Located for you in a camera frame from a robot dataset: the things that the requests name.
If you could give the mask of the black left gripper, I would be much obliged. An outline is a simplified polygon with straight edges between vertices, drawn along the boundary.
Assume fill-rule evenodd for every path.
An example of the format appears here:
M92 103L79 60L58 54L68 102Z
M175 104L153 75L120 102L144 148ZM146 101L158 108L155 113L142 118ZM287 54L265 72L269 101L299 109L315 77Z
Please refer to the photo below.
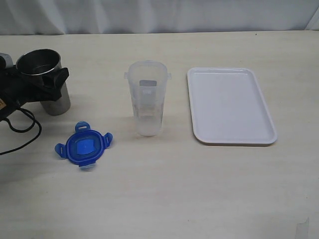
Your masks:
M0 70L0 99L6 105L23 105L30 102L56 101L69 77L68 68L40 75L25 75L16 66Z

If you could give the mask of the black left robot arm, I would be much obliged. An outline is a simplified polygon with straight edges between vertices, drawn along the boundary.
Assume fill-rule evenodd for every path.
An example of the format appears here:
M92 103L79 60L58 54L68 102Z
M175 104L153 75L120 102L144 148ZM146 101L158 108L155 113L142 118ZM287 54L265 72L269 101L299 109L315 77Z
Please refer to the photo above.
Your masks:
M5 118L26 103L57 102L69 77L68 68L28 75L16 65L0 71L0 118Z

